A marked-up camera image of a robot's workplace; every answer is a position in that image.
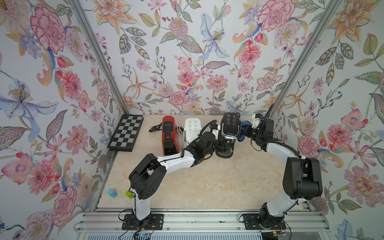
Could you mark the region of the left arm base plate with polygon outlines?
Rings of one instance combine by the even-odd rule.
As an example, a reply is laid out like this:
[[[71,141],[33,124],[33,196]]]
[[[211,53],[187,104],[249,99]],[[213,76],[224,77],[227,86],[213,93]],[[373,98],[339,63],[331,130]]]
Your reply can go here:
[[[123,219],[122,230],[162,230],[164,224],[163,214],[150,214],[139,221],[134,214],[126,214]]]

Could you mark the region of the black coffee machine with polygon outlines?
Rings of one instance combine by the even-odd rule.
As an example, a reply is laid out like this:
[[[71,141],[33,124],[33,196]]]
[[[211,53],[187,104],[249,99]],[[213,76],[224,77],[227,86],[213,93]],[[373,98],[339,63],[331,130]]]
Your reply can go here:
[[[216,155],[223,159],[229,159],[233,156],[235,142],[241,132],[241,120],[239,113],[225,113],[223,115],[220,131],[219,146]]]

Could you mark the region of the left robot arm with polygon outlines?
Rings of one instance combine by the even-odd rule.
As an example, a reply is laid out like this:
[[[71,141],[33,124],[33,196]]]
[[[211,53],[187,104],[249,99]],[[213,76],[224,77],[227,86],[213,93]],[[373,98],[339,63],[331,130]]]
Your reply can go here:
[[[175,171],[192,168],[210,158],[218,149],[219,141],[213,133],[217,129],[217,121],[205,125],[198,137],[186,148],[175,155],[156,157],[146,155],[130,173],[129,192],[134,195],[134,219],[142,222],[151,215],[151,197],[158,190],[163,179]]]

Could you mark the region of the red coffee machine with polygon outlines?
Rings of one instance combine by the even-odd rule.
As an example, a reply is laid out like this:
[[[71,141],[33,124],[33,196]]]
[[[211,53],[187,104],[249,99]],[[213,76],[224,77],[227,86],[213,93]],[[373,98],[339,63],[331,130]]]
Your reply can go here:
[[[179,153],[178,132],[174,117],[165,116],[162,122],[162,147],[164,156]]]

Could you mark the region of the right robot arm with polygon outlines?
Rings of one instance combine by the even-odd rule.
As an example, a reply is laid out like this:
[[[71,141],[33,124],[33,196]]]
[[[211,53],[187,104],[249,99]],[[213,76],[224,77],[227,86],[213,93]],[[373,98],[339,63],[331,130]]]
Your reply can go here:
[[[258,215],[245,214],[245,226],[283,229],[285,215],[294,206],[322,195],[320,162],[275,138],[274,121],[269,114],[253,114],[251,122],[243,121],[242,135],[285,165],[282,191],[272,201],[264,203]]]

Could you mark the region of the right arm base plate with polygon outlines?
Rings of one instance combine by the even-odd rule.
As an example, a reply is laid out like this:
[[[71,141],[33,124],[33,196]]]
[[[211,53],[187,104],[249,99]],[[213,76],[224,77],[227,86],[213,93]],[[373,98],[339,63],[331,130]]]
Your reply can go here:
[[[242,214],[240,221],[246,230],[286,230],[287,226],[283,218],[261,216],[259,214]]]

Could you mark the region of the white coffee machine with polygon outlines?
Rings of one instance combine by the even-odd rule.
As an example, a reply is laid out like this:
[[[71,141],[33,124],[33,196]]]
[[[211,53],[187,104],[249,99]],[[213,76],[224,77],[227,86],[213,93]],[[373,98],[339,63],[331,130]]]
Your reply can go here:
[[[188,118],[184,125],[184,147],[187,147],[195,140],[202,130],[201,120],[198,118]]]

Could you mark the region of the blue grey cleaning cloth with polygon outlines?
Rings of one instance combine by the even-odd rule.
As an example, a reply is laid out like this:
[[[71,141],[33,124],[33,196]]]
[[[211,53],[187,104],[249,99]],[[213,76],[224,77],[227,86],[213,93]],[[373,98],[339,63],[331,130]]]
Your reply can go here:
[[[238,136],[238,141],[242,142],[245,138],[250,138],[250,131],[252,130],[252,123],[249,121],[241,121],[241,131]]]

